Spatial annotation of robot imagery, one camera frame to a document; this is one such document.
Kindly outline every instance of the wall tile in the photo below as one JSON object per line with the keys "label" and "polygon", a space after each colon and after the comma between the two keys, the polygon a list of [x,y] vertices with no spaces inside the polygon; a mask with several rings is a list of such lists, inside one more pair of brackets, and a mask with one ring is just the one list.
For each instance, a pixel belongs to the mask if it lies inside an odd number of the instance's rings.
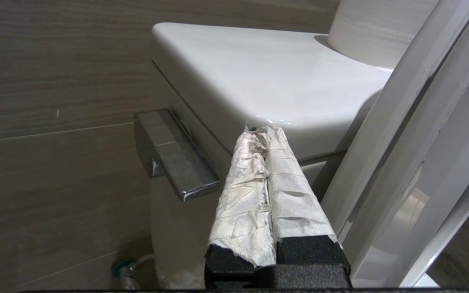
{"label": "wall tile", "polygon": [[[132,243],[131,247],[118,252],[106,254],[89,262],[71,267],[59,273],[52,274],[35,282],[15,287],[8,292],[31,290],[99,290],[121,289],[118,278],[112,278],[111,265],[126,257],[139,258],[145,254],[152,254],[151,241],[145,239]],[[153,260],[141,264],[141,271],[135,276],[136,281],[144,290],[158,289],[155,264]]]}
{"label": "wall tile", "polygon": [[0,141],[0,291],[149,237],[132,124]]}
{"label": "wall tile", "polygon": [[151,109],[153,24],[328,32],[337,0],[0,0],[0,138]]}

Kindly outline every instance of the white ceramic toilet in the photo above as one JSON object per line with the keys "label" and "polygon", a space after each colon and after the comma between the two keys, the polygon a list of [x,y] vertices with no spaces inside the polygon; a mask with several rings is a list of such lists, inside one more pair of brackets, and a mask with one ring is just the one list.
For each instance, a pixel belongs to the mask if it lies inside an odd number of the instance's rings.
{"label": "white ceramic toilet", "polygon": [[[157,24],[150,52],[151,97],[159,108],[173,112],[220,179],[227,175],[245,126],[281,126],[320,199],[436,2],[422,1],[415,12],[391,15],[417,15],[411,26],[393,28],[405,30],[406,36],[397,39],[382,39],[374,30],[356,35],[362,28],[346,27],[354,17],[354,10],[345,7],[349,1],[336,15],[335,40],[316,33]],[[366,11],[367,6],[358,8]],[[365,24],[385,26],[381,21]],[[362,37],[370,32],[375,43]],[[220,193],[221,188],[182,202],[166,178],[151,180],[151,233],[162,287],[203,286],[204,254]]]}

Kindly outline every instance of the toilet tank lid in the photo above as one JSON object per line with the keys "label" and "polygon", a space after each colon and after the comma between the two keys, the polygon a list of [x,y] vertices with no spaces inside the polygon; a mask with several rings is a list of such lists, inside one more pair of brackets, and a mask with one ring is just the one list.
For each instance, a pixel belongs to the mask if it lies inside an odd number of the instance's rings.
{"label": "toilet tank lid", "polygon": [[232,152],[245,126],[277,124],[299,161],[346,150],[392,70],[332,50],[327,35],[161,23],[151,57]]}

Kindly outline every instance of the black foam padding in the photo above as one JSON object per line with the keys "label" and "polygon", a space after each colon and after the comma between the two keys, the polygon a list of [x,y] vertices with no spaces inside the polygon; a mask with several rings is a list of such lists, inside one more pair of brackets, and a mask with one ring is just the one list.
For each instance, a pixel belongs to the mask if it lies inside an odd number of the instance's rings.
{"label": "black foam padding", "polygon": [[206,252],[206,288],[247,288],[253,281],[254,267],[230,249],[210,245]]}
{"label": "black foam padding", "polygon": [[258,269],[254,276],[257,288],[352,288],[342,265],[275,265]]}
{"label": "black foam padding", "polygon": [[341,265],[350,275],[350,264],[338,243],[327,235],[287,237],[276,245],[279,265]]}

